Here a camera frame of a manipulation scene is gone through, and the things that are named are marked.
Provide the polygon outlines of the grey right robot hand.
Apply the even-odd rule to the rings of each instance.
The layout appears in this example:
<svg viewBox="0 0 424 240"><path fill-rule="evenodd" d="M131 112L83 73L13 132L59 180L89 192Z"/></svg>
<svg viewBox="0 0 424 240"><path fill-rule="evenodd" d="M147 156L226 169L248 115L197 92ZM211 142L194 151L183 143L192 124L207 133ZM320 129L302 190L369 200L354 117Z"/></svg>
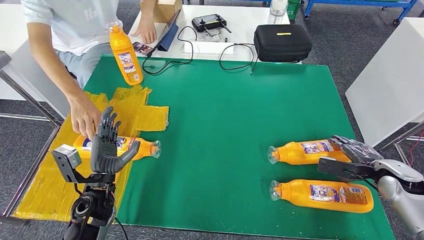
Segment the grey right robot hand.
<svg viewBox="0 0 424 240"><path fill-rule="evenodd" d="M374 161L384 159L379 152L366 143L338 135L332 135L327 140L339 147L353 163L371 165Z"/></svg>

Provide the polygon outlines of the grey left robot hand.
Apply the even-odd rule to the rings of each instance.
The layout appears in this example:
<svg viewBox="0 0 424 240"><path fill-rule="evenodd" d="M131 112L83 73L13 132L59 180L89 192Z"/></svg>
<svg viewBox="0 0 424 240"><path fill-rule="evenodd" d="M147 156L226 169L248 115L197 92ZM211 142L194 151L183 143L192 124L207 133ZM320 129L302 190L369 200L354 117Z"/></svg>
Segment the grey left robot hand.
<svg viewBox="0 0 424 240"><path fill-rule="evenodd" d="M117 137L120 121L115 122L117 113L108 106L101 115L96 133L92 139L90 167L93 173L116 174L138 153L141 143L135 141L128 150L118 156Z"/></svg>

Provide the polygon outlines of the person's left hand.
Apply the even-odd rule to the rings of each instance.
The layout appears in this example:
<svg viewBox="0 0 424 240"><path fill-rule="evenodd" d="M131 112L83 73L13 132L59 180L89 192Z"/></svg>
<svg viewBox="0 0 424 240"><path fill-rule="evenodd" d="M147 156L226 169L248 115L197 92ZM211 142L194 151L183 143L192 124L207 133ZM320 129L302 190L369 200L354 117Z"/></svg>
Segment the person's left hand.
<svg viewBox="0 0 424 240"><path fill-rule="evenodd" d="M157 39L154 21L150 18L141 17L136 31L131 36L140 36L143 44L152 44Z"/></svg>

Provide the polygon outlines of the person's right hand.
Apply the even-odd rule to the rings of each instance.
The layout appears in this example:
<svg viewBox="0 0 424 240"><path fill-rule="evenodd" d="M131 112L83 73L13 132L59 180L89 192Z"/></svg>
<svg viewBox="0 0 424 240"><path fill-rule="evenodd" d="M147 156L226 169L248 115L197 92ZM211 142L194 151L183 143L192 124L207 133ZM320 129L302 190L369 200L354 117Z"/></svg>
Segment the person's right hand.
<svg viewBox="0 0 424 240"><path fill-rule="evenodd" d="M85 92L66 95L74 132L93 140L101 113Z"/></svg>

